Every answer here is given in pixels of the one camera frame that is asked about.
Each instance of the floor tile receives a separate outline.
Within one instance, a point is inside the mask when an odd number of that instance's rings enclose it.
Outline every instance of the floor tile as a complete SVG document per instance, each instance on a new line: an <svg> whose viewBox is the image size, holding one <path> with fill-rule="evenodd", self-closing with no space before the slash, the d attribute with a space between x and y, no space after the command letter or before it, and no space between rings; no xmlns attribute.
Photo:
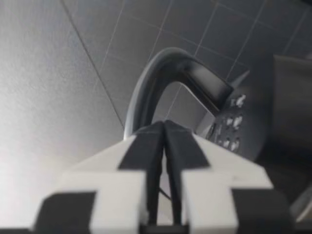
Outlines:
<svg viewBox="0 0 312 234"><path fill-rule="evenodd" d="M160 100L156 107L156 110L155 110L156 117L165 119L165 117L168 115L168 111L171 108L171 105L176 97L176 94L179 88L180 88L180 84L177 82L171 83L167 86L162 96L160 97Z"/></svg>
<svg viewBox="0 0 312 234"><path fill-rule="evenodd" d="M101 69L121 10L118 2L78 0L72 14L74 25L98 70Z"/></svg>
<svg viewBox="0 0 312 234"><path fill-rule="evenodd" d="M264 0L219 0L221 4L255 18Z"/></svg>
<svg viewBox="0 0 312 234"><path fill-rule="evenodd" d="M0 35L0 223L28 227L61 174L122 128L59 1L1 1Z"/></svg>
<svg viewBox="0 0 312 234"><path fill-rule="evenodd" d="M101 71L101 79L112 98L130 101L132 92L137 84L143 67L121 61L107 55Z"/></svg>
<svg viewBox="0 0 312 234"><path fill-rule="evenodd" d="M307 46L299 41L293 40L288 47L285 55L294 56L302 59L311 58L312 46Z"/></svg>
<svg viewBox="0 0 312 234"><path fill-rule="evenodd" d="M242 64L235 64L234 68L231 70L231 73L229 74L229 77L227 78L227 82L231 83L236 78L238 78L240 75L244 74L246 71L248 71L249 68L247 66L244 66Z"/></svg>
<svg viewBox="0 0 312 234"><path fill-rule="evenodd" d="M214 5L210 0L174 1L164 29L199 43Z"/></svg>
<svg viewBox="0 0 312 234"><path fill-rule="evenodd" d="M160 27L170 0L126 0L123 12Z"/></svg>
<svg viewBox="0 0 312 234"><path fill-rule="evenodd" d="M206 113L206 109L195 97L182 87L169 113L169 119L194 130Z"/></svg>
<svg viewBox="0 0 312 234"><path fill-rule="evenodd" d="M200 48L196 56L208 69L214 72L218 77L226 78L234 60L225 58L208 49Z"/></svg>
<svg viewBox="0 0 312 234"><path fill-rule="evenodd" d="M158 32L158 28L122 15L109 53L131 63L145 65Z"/></svg>
<svg viewBox="0 0 312 234"><path fill-rule="evenodd" d="M264 56L282 54L287 43L288 38L266 26L256 24L238 61L252 67Z"/></svg>
<svg viewBox="0 0 312 234"><path fill-rule="evenodd" d="M157 40L153 55L157 54L159 51L167 47L178 47L193 55L196 51L197 45L190 43L178 36L172 35L169 32L162 31Z"/></svg>
<svg viewBox="0 0 312 234"><path fill-rule="evenodd" d="M312 10L310 10L305 16L299 31L297 32L295 38L302 40L303 42L312 45Z"/></svg>
<svg viewBox="0 0 312 234"><path fill-rule="evenodd" d="M117 111L117 114L118 114L119 118L121 119L121 122L124 126L125 122L126 122L126 116L127 116L127 111L128 111L128 107L129 107L129 102L125 102L123 100L115 99L115 98L112 98L112 102L113 102L115 109Z"/></svg>
<svg viewBox="0 0 312 234"><path fill-rule="evenodd" d="M307 5L304 3L295 0L268 0L259 21L286 36L291 36L306 7Z"/></svg>
<svg viewBox="0 0 312 234"><path fill-rule="evenodd" d="M63 0L70 14L73 14L76 10L77 0Z"/></svg>
<svg viewBox="0 0 312 234"><path fill-rule="evenodd" d="M224 7L218 7L202 46L235 59L253 21Z"/></svg>

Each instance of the white plastic part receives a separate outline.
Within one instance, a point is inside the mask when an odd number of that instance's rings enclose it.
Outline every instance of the white plastic part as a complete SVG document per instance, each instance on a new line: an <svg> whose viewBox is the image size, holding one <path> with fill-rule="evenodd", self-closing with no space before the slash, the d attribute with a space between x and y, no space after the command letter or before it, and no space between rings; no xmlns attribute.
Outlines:
<svg viewBox="0 0 312 234"><path fill-rule="evenodd" d="M56 193L96 192L92 234L137 234L139 224L147 222L145 188L145 172L71 172L61 178Z"/></svg>
<svg viewBox="0 0 312 234"><path fill-rule="evenodd" d="M185 170L182 179L190 233L235 234L238 219L230 176L209 170Z"/></svg>
<svg viewBox="0 0 312 234"><path fill-rule="evenodd" d="M209 170L232 175L233 188L273 188L263 167L199 136L193 137L210 163Z"/></svg>
<svg viewBox="0 0 312 234"><path fill-rule="evenodd" d="M210 167L182 172L182 220L191 234L235 234L232 189L272 189L264 170L222 147L193 135Z"/></svg>

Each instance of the gray tiled floor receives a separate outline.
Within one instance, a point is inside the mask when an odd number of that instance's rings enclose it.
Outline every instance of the gray tiled floor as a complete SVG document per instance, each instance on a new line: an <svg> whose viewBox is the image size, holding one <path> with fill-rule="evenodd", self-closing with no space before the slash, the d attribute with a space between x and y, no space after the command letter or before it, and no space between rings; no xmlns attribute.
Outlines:
<svg viewBox="0 0 312 234"><path fill-rule="evenodd" d="M162 48L183 48L229 81L262 56L312 52L312 10L296 0L3 0L0 9L7 226L33 220L56 175L122 139L138 76ZM204 114L173 84L155 119L195 128Z"/></svg>
<svg viewBox="0 0 312 234"><path fill-rule="evenodd" d="M90 0L75 7L72 1L65 0L68 11L122 124L138 74L163 48L180 47L229 81L266 55L306 57L311 52L312 13L294 0ZM193 102L181 92L173 85L156 115L194 128L197 118L190 123L185 109L176 108L184 96ZM196 105L192 112L205 111Z"/></svg>

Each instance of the tile grout line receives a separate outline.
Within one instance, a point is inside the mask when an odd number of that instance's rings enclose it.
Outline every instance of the tile grout line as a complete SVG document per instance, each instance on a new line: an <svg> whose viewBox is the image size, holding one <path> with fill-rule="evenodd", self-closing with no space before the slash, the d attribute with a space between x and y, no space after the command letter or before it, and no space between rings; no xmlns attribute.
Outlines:
<svg viewBox="0 0 312 234"><path fill-rule="evenodd" d="M207 25L206 25L205 29L204 29L203 35L202 35L202 37L201 37L201 39L200 39L200 41L199 41L199 44L197 45L197 48L196 48L196 50L195 50L195 52L194 52L194 56L197 55L198 50L199 50L199 48L201 47L201 43L202 43L202 41L204 40L204 37L205 37L205 35L206 35L207 31L208 31L208 28L209 28L209 26L210 26L210 24L211 24L211 22L212 22L212 18L213 18L214 15L215 15L217 6L218 6L218 3L216 3L215 6L214 6L214 9L213 9L213 11L212 11L212 14L211 14L211 16L210 16L210 18L209 18L209 20L208 20L208 22L207 22ZM175 94L175 97L174 97L174 99L173 99L173 101L172 101L172 103L171 103L171 105L170 105L170 107L169 107L169 110L168 110L168 113L167 113L165 119L168 119L169 114L170 114L170 112L171 112L171 109L173 108L173 106L174 106L174 104L175 104L175 101L176 101L176 99L177 99L177 96L178 96L178 94L179 94L181 88L182 88L182 85L180 84L179 89L177 90L177 92L176 92L176 94Z"/></svg>
<svg viewBox="0 0 312 234"><path fill-rule="evenodd" d="M168 7L167 7L167 10L166 10L164 19L162 20L162 23L161 23L161 26L160 26L158 35L157 35L157 37L156 37L156 40L155 40L154 45L153 45L153 47L152 47L151 53L150 53L150 55L149 55L149 57L148 57L146 63L149 62L149 60L151 59L151 57L152 57L152 55L153 55L153 52L154 52L154 50L155 50L155 48L156 48L158 39L159 39L160 34L161 34L161 32L162 32L162 28L163 28L163 26L164 26L164 24L165 24L165 22L166 22L166 19L167 19L168 15L169 15L169 12L170 12L170 9L171 9L171 7L172 7L172 5L173 5L173 2L174 2L174 0L170 0L170 3L169 3L169 5L168 5Z"/></svg>
<svg viewBox="0 0 312 234"><path fill-rule="evenodd" d="M297 35L297 32L299 31L300 26L302 25L302 23L303 23L304 19L306 18L308 12L309 12L309 8L307 8L307 9L305 10L305 12L303 13L303 15L302 15L302 17L301 17L301 19L300 19L298 25L296 26L296 29L294 30L294 32L293 32L291 38L289 39L287 45L285 46L285 48L284 48L284 50L283 50L283 53L282 53L283 55L284 55L284 54L287 52L287 50L289 49L289 47L290 47L290 45L291 45L291 43L292 43L294 37Z"/></svg>
<svg viewBox="0 0 312 234"><path fill-rule="evenodd" d="M231 74L231 71L233 70L234 66L235 66L236 63L237 63L237 60L238 60L239 56L243 53L243 50L245 49L245 46L246 46L247 42L249 41L249 38L250 38L250 36L251 36L251 34L252 34L253 30L254 30L255 25L257 24L258 19L260 18L260 15L261 15L262 10L263 10L263 8L264 8L264 6L265 6L266 3L267 3L267 0L264 0L263 3L262 3L262 5L261 5L261 7L260 7L260 9L259 9L259 11L258 11L258 14L257 14L256 18L255 18L254 21L253 21L253 24L252 24L252 26L251 26L251 28L250 28L250 31L249 31L249 33L248 33L247 36L246 36L246 39L245 39L245 41L244 41L244 44L243 44L242 47L240 48L240 50L239 50L239 52L238 52L238 55L236 56L236 59L235 59L233 65L232 65L232 67L230 68L230 70L229 70L229 72L228 72L228 75L226 76L225 80L228 80L228 78L229 78L229 76L230 76L230 74Z"/></svg>
<svg viewBox="0 0 312 234"><path fill-rule="evenodd" d="M107 88L106 88L105 84L103 83L102 79L100 78L100 74L99 74L99 72L98 72L98 70L97 70L97 68L96 68L96 66L95 66L95 64L94 64L94 62L93 62L93 60L92 60L92 58L91 58L91 55L89 54L89 52L88 52L88 50L87 50L86 45L84 44L84 42L83 42L83 40L82 40L82 37L81 37L81 35L80 35L80 33L79 33L77 27L76 27L75 24L74 24L73 18L72 18L72 16L71 16L70 13L69 13L68 8L66 7L66 4L65 4L64 0L60 0L60 3L61 3L61 5L62 5L62 7L63 7L63 9L64 9L64 11L65 11L67 17L68 17L68 20L69 20L70 24L72 25L72 27L73 27L75 33L77 34L77 37L78 37L78 39L79 39L79 41L80 41L80 43L81 43L81 45L82 45L82 48L83 48L84 52L85 52L86 55L87 55L87 58L89 59L89 62L91 63L91 65L93 66L94 71L96 72L97 80L96 80L95 85L94 85L94 87L93 87L93 92L94 92L95 87L96 87L96 85L98 84L98 80L99 80L99 81L102 83L102 85L103 85L103 88L104 88L104 90L105 90L105 92L106 92L106 95L107 95L107 97L108 97L108 100L109 100L109 102L110 102L110 104L111 104L111 106L112 106L112 108L113 108L113 110L114 110L114 112L115 112L115 114L116 114L116 116L117 116L117 119L119 120L119 122L120 122L122 128L124 128L124 125L123 125L123 123L122 123L122 120L121 120L121 118L119 117L118 112L117 112L117 109L116 109L116 107L115 107L115 105L114 105L114 103L113 103L113 101L112 101L112 98L110 97L110 95L109 95L109 93L108 93L108 91L107 91Z"/></svg>
<svg viewBox="0 0 312 234"><path fill-rule="evenodd" d="M207 22L207 24L206 24L206 27L205 27L204 32L203 32L203 35L201 36L201 39L200 39L200 41L199 41L198 47L197 47L196 50L195 50L194 56L197 55L197 53L198 53L198 51L199 51L199 48L201 47L201 44L202 44L202 42L203 42L203 40L204 40L204 38L205 38L205 36L206 36L206 33L208 32L208 29L209 29L209 27L210 27L211 22L213 21L213 17L215 16L215 12L216 12L218 6L219 6L219 3L217 2L217 3L215 4L215 6L214 6L214 9L213 9L213 11L212 11L212 13L211 13L211 16L210 16L208 22Z"/></svg>
<svg viewBox="0 0 312 234"><path fill-rule="evenodd" d="M178 96L178 94L179 94L181 88L182 88L182 85L179 84L179 89L177 90L177 92L176 92L176 94L175 94L175 97L174 97L174 99L173 99L173 101L172 101L172 103L171 103L171 105L170 105L170 107L169 107L169 110L168 110L168 113L167 113L165 119L168 119L169 114L170 114L170 111L171 111L172 107L174 106L174 103L175 103L175 101L176 101L176 99L177 99L177 96Z"/></svg>
<svg viewBox="0 0 312 234"><path fill-rule="evenodd" d="M108 54L108 52L109 52L109 49L110 49L110 47L111 47L111 44L112 44L112 41L113 41L115 32L116 32L116 30L117 30L117 26L118 26L118 23L119 23L119 20L120 20L120 17L121 17L121 14L122 14L122 11L123 11L124 6L125 6L125 0L122 1L122 6L121 6L121 9L120 9L120 12L119 12L119 15L118 15L118 18L117 18L115 27L114 27L113 32L112 32L111 39L110 39L110 41L109 41L109 43L108 43L108 46L107 46L107 49L106 49L106 52L105 52L105 56L104 56L104 58L103 58L102 65L101 65L101 68L100 68L100 70L99 70L99 73L102 73L102 69L103 69L104 63L105 63L105 61L106 61L106 58L107 58L107 54Z"/></svg>
<svg viewBox="0 0 312 234"><path fill-rule="evenodd" d="M168 8L167 8L167 10L166 10L164 19L163 19L162 24L161 24L161 26L160 26L158 35L157 35L157 37L156 37L155 43L154 43L154 45L153 45L152 51L151 51L151 53L150 53L150 56L149 56L148 59L147 59L147 63L149 62L149 60L151 59L151 57L152 57L152 55L153 55L153 53L154 53L154 50L155 50L155 48L156 48L158 39L159 39L159 37L160 37L161 32L163 31L163 26L164 26L164 24L165 24L165 21L166 21L168 15L169 15L169 12L170 12L170 10L171 10L171 7L172 7L172 5L174 4L174 1L175 1L175 0L170 0L170 3L169 3ZM170 113L170 111L171 111L171 108L173 107L173 105L174 105L174 103L175 103L176 97L177 97L177 95L178 95L180 89L181 89L181 85L179 86L179 89L178 89L178 91L177 91L176 94L175 94L175 97L174 97L174 99L173 99L173 101L172 101L172 103L171 103L171 105L170 105L170 107L169 107L169 110L168 110L168 112L167 112L167 115L166 115L165 119L168 118L168 115L169 115L169 113Z"/></svg>

